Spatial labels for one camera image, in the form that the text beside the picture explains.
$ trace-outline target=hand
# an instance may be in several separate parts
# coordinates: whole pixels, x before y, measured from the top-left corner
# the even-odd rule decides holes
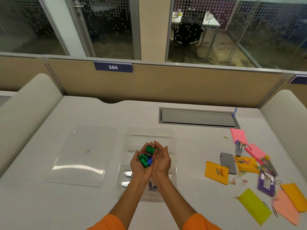
[[[144,146],[142,147],[142,149],[140,151],[136,151],[131,162],[130,162],[130,165],[131,165],[131,170],[132,170],[132,174],[133,174],[133,179],[137,179],[138,181],[142,182],[144,185],[147,185],[150,178],[151,178],[151,174],[152,174],[152,171],[153,171],[153,164],[154,164],[154,161],[155,161],[155,154],[156,154],[156,151],[154,152],[153,156],[152,156],[152,159],[153,159],[153,162],[151,164],[151,166],[148,166],[147,168],[144,168],[142,163],[140,163],[140,160],[139,160],[139,155],[141,154],[144,154],[145,153],[145,149],[147,146],[151,146],[151,147],[155,147],[155,145],[153,144],[153,142],[150,142],[149,144],[146,143],[144,144]]]
[[[168,146],[163,147],[159,142],[154,141],[155,145],[155,163],[153,165],[153,180],[158,183],[160,179],[169,178],[169,169],[171,167],[171,158],[169,157],[169,152],[167,151]]]

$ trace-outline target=desk surface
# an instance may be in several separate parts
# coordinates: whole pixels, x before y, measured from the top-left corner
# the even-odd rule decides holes
[[[192,207],[223,230],[305,229],[307,213],[298,227],[274,214],[260,227],[233,196],[247,188],[268,205],[271,198],[257,190],[258,174],[247,173],[245,186],[223,185],[204,177],[205,162],[220,162],[220,152],[234,153],[230,130],[216,127],[158,123],[159,107],[234,111],[233,107],[123,101],[106,104],[98,99],[65,96],[0,179],[2,230],[86,229],[100,220],[118,198],[114,197],[120,148],[129,127],[165,128],[175,132],[178,190]],[[278,179],[295,182],[307,197],[307,183],[258,109],[238,108],[237,120],[250,143],[272,157]],[[100,188],[47,183],[53,163],[77,125],[119,129],[117,144]],[[140,202],[130,229],[144,229],[139,220],[154,213],[157,221],[146,229],[178,229],[165,203]]]
[[[172,24],[179,24],[181,21],[182,15],[178,16],[178,18],[172,19]],[[208,26],[208,27],[219,27],[221,26],[219,24],[219,22],[215,19],[215,17],[213,16],[213,19],[211,19],[210,21],[203,21],[203,26]]]

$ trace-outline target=blue sign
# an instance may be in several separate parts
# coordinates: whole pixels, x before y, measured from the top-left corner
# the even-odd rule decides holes
[[[307,85],[307,76],[295,76],[289,84]]]
[[[131,63],[113,63],[94,61],[96,70],[133,73],[133,65]]]

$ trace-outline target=forearm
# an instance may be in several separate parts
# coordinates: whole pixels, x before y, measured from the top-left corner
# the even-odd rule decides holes
[[[182,229],[185,222],[196,211],[181,196],[168,177],[164,176],[157,180],[156,184],[164,202],[169,208],[178,228]]]
[[[109,212],[109,214],[117,216],[123,223],[125,229],[129,228],[130,222],[145,190],[146,183],[141,182],[138,178],[132,178],[127,189]]]

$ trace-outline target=orange sleeve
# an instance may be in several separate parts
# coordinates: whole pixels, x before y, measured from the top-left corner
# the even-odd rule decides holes
[[[194,214],[183,225],[182,230],[221,230],[218,226],[209,222],[203,215]]]
[[[107,214],[100,221],[98,221],[93,227],[87,230],[125,230],[124,225],[116,216]]]

